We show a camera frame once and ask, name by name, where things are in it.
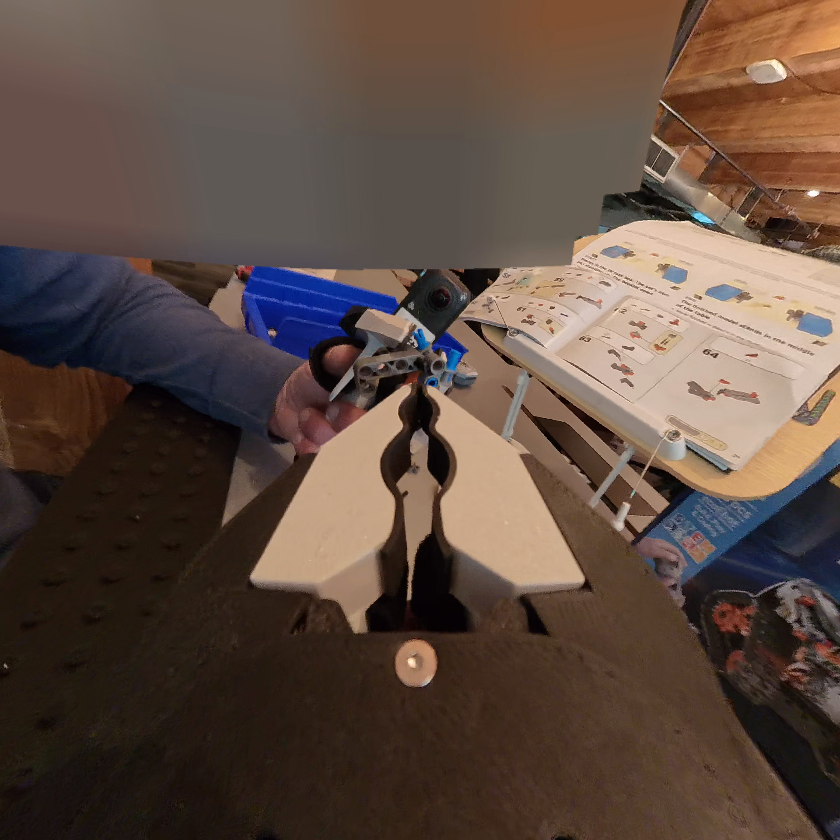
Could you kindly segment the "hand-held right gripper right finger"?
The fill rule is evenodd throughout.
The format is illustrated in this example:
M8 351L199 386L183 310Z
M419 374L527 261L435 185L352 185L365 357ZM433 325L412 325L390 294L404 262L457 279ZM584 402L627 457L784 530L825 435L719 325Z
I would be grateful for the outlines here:
M519 452L436 389L423 389L438 485L423 540L423 624L463 631L500 602L575 592L585 574Z

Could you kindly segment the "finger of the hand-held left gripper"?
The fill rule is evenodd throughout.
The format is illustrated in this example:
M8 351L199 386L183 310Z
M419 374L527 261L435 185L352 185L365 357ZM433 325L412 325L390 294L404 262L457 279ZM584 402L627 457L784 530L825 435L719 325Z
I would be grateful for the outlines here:
M372 407L379 387L379 350L364 350L342 375L329 395L329 403Z
M383 311L364 308L357 319L357 334L364 346L359 359L369 359L379 352L406 350L417 329L410 319Z

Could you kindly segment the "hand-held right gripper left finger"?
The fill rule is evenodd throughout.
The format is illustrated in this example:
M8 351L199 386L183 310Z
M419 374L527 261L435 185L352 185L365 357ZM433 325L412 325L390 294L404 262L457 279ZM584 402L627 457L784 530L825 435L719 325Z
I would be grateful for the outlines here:
M403 494L417 387L321 447L252 570L259 589L336 602L372 631L403 629L408 560Z

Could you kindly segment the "orange grey connector assembly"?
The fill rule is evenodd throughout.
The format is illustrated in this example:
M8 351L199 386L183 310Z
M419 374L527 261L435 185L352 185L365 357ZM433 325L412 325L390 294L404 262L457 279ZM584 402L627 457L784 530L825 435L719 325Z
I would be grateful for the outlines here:
M404 341L386 342L383 333L372 332L379 346L353 364L353 379L345 401L370 408L404 384L420 384L446 393L465 355L461 345L433 343L430 333L413 325Z

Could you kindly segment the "person's left forearm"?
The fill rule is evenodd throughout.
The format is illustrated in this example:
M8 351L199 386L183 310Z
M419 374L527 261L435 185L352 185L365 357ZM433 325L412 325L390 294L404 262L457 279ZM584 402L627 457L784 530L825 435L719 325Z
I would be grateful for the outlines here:
M65 364L156 386L257 434L302 364L125 259L7 246L1 348L45 368Z

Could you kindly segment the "person's left hand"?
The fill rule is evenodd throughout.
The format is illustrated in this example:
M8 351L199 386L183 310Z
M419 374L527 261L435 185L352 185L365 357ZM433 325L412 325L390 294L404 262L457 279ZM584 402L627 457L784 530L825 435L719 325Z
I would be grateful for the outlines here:
M272 350L275 356L293 365L286 378L269 420L269 432L294 447L298 456L314 455L321 446L360 420L363 408L331 400L312 372L308 361Z

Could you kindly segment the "blue storage bin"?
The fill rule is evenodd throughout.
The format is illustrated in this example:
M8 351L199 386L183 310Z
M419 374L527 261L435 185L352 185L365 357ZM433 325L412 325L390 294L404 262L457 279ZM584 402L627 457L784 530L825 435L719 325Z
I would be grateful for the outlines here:
M395 312L402 300L296 269L257 266L246 283L241 308L251 335L307 359L318 344L347 338L341 322L352 307Z

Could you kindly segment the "dark blue toy box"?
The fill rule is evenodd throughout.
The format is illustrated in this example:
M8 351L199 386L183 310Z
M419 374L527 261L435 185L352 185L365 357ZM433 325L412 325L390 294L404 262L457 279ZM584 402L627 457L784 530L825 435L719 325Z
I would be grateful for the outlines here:
M751 739L839 837L839 443L757 500L679 497L634 541Z

